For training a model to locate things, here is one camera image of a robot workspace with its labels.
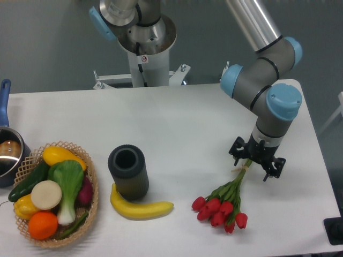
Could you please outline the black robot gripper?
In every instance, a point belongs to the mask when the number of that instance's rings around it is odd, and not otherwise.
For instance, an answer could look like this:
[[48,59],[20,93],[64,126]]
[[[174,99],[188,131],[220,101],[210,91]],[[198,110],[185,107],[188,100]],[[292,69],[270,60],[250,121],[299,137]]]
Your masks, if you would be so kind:
[[257,142],[254,138],[250,138],[248,143],[241,137],[237,137],[229,150],[229,155],[234,159],[234,165],[237,165],[240,159],[251,159],[260,164],[266,172],[263,181],[268,178],[280,178],[283,167],[286,163],[285,158],[274,157],[279,146],[267,147],[266,142]]

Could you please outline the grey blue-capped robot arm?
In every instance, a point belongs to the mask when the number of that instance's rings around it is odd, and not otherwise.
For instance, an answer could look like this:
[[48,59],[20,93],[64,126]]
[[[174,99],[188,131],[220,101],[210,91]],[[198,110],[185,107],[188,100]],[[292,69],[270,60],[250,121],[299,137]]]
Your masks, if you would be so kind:
[[222,74],[220,87],[257,116],[248,141],[238,137],[229,150],[235,161],[250,159],[262,166],[266,178],[279,178],[286,163],[276,158],[302,104],[300,91],[278,80],[302,58],[302,47],[284,37],[261,1],[227,1],[257,60],[250,66],[235,64]]

